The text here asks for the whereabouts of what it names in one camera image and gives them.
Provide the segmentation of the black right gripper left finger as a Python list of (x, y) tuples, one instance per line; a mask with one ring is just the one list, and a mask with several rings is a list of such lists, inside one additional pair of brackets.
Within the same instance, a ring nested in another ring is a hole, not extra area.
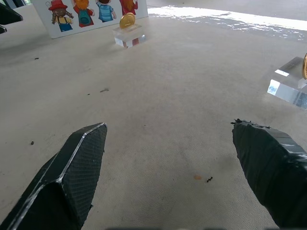
[(0, 230), (81, 230), (97, 187), (106, 123), (73, 132), (0, 224)]

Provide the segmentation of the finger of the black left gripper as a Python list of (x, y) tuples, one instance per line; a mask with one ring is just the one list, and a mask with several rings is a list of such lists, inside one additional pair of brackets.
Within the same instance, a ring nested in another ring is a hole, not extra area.
[(4, 25), (21, 22), (23, 17), (10, 7), (0, 3), (0, 33), (7, 32)]

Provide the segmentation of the cartoon children picture card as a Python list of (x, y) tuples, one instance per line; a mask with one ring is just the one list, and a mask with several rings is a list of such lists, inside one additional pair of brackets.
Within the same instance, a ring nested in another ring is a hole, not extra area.
[(148, 16), (146, 0), (31, 0), (52, 39)]

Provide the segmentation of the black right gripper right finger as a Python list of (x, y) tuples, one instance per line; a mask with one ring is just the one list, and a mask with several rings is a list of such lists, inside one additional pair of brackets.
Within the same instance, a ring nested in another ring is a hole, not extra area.
[(279, 228), (307, 228), (307, 152), (269, 126), (232, 124), (237, 158), (258, 201)]

